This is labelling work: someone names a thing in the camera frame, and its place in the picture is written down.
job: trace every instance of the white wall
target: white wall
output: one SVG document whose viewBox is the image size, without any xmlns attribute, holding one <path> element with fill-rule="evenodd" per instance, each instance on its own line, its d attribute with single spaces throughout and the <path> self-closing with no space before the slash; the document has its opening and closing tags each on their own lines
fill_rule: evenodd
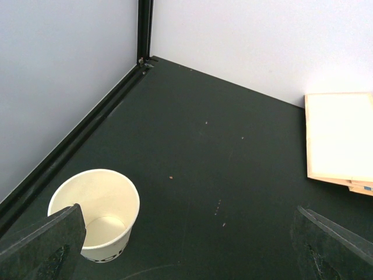
<svg viewBox="0 0 373 280">
<path fill-rule="evenodd" d="M 0 2 L 0 201 L 136 64 L 137 8 Z"/>
<path fill-rule="evenodd" d="M 373 90 L 373 2 L 155 0 L 152 55 L 303 106 Z"/>
</svg>

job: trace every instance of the paper cup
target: paper cup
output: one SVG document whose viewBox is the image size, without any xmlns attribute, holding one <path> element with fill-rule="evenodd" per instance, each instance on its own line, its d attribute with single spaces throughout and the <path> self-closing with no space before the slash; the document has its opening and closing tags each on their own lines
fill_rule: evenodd
<svg viewBox="0 0 373 280">
<path fill-rule="evenodd" d="M 81 254 L 95 263 L 117 258 L 139 213 L 140 198 L 134 184 L 112 170 L 84 171 L 56 190 L 48 216 L 75 203 L 82 209 L 87 230 Z"/>
</svg>

